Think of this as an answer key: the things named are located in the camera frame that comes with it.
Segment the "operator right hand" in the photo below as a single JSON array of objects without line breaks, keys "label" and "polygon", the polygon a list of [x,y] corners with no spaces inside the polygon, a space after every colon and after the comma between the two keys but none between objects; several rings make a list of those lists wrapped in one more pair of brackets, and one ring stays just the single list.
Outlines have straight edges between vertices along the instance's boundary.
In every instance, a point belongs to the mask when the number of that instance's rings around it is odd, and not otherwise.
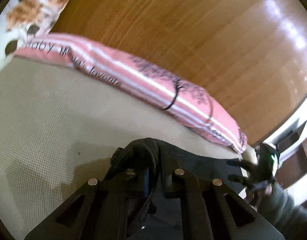
[{"label": "operator right hand", "polygon": [[253,207],[258,206],[261,201],[271,195],[275,180],[263,181],[255,184],[251,189],[247,189],[247,200]]}]

